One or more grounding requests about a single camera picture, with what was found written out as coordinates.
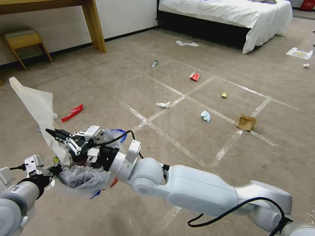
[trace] black bed frame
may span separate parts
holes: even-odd
[[[157,0],[157,24],[169,30],[191,34],[194,38],[200,37],[243,47],[246,34],[251,30],[240,26],[228,25],[189,16],[160,11],[160,0]]]

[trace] wooden stool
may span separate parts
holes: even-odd
[[[45,46],[43,45],[42,39],[40,38],[36,30],[22,29],[22,30],[15,30],[15,31],[7,31],[7,32],[1,33],[1,35],[3,36],[5,44],[9,47],[10,51],[12,52],[16,60],[21,63],[24,70],[27,70],[27,69],[15,51],[16,49],[19,49],[19,48],[24,48],[27,46],[38,44],[43,54],[47,55],[49,61],[50,62],[53,61],[48,51],[46,50]]]

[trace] white slipper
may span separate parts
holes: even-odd
[[[184,44],[182,41],[177,40],[176,43],[177,43],[179,46],[185,46],[185,44]]]
[[[193,46],[193,47],[197,47],[199,46],[198,44],[192,42],[191,44],[190,43],[184,43],[184,45],[189,45],[189,46]]]

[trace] white bedsheet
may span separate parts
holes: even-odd
[[[292,20],[291,3],[286,0],[277,0],[277,4],[248,0],[160,0],[159,10],[251,28],[243,53],[275,35],[284,36]]]

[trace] plastic bag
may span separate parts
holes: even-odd
[[[62,193],[90,199],[101,189],[108,189],[114,178],[111,172],[103,168],[72,165],[65,167],[56,180],[60,182],[58,188]]]
[[[105,142],[125,133],[122,129],[103,129],[103,132]],[[126,136],[108,146],[122,150],[122,143]],[[64,194],[90,199],[99,195],[101,189],[108,189],[114,178],[115,176],[112,176],[111,172],[106,172],[103,168],[93,169],[90,166],[71,165],[64,167],[63,172],[56,178],[56,186]]]
[[[104,137],[105,142],[111,141],[119,137],[123,133],[125,133],[125,131],[123,131],[122,129],[103,129],[103,132],[104,132],[103,137]],[[122,143],[125,141],[126,137],[127,135],[124,135],[120,140],[117,140],[116,142],[109,144],[107,146],[111,148],[121,148]]]

